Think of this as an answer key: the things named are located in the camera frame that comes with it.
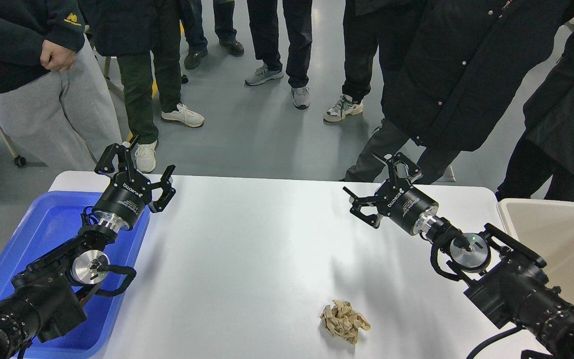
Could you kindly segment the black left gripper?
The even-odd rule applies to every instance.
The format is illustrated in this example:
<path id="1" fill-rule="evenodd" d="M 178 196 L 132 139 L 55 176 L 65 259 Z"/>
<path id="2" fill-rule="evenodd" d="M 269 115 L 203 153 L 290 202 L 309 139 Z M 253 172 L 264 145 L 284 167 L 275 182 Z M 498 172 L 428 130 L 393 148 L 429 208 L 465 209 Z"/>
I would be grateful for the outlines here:
<path id="1" fill-rule="evenodd" d="M 109 177 L 109 186 L 93 206 L 98 225 L 114 232 L 132 230 L 146 205 L 150 212 L 160 213 L 177 193 L 172 174 L 177 166 L 169 165 L 159 182 L 137 173 L 132 159 L 133 143 L 108 145 L 94 168 L 94 173 Z M 152 201 L 152 191 L 160 188 L 161 196 Z"/>

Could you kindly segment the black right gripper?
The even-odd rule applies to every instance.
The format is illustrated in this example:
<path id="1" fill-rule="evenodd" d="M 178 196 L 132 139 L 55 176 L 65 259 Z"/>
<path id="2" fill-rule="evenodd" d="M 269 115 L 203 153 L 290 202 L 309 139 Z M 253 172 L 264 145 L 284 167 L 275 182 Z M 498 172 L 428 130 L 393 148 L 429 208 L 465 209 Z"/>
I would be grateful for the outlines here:
<path id="1" fill-rule="evenodd" d="M 358 197 L 348 187 L 342 187 L 349 194 L 349 212 L 374 229 L 378 229 L 381 218 L 387 216 L 408 234 L 419 234 L 423 213 L 437 214 L 439 208 L 433 198 L 412 185 L 422 178 L 423 171 L 402 152 L 395 155 L 373 152 L 373 157 L 387 166 L 389 180 L 381 184 L 375 195 L 368 197 Z M 375 207 L 377 211 L 365 214 L 364 207 Z"/>

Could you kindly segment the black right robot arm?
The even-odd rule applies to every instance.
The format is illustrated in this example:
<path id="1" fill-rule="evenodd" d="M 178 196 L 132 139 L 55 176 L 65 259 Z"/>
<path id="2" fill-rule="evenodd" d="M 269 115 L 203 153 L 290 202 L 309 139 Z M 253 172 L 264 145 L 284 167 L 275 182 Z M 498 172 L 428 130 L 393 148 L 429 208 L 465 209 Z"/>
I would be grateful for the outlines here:
<path id="1" fill-rule="evenodd" d="M 491 223 L 479 233 L 465 233 L 438 216 L 438 203 L 414 184 L 421 168 L 403 153 L 373 157 L 387 166 L 389 177 L 372 196 L 350 192 L 350 212 L 373 228 L 387 217 L 409 235 L 421 236 L 432 245 L 430 264 L 438 275 L 465 282 L 464 295 L 497 328 L 515 324 L 468 357 L 528 330 L 547 351 L 523 350 L 523 359 L 574 359 L 574 305 L 560 297 L 560 287 L 547 287 L 546 261 Z"/>

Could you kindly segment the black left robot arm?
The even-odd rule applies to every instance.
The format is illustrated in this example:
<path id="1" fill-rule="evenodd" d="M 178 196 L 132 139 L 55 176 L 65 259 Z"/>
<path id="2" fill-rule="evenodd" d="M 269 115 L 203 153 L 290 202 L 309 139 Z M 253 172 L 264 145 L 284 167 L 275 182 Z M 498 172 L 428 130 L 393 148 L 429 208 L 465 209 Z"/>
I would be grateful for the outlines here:
<path id="1" fill-rule="evenodd" d="M 133 143 L 105 148 L 95 173 L 110 178 L 93 206 L 81 213 L 76 236 L 58 245 L 11 278 L 13 293 L 0 301 L 0 359 L 22 358 L 34 338 L 41 342 L 65 336 L 87 320 L 85 305 L 95 296 L 122 295 L 137 272 L 112 264 L 104 248 L 120 230 L 134 229 L 147 207 L 164 211 L 177 192 L 175 165 L 152 182 L 136 170 Z"/>

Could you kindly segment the bystander clenched hand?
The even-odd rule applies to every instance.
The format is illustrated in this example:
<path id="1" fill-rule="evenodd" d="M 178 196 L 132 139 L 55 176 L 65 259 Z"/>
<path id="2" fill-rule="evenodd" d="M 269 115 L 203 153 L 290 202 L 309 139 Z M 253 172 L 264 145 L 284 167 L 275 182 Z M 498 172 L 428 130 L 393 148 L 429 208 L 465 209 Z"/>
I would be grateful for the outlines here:
<path id="1" fill-rule="evenodd" d="M 49 71 L 64 72 L 75 66 L 77 53 L 45 39 L 41 46 L 40 64 Z"/>

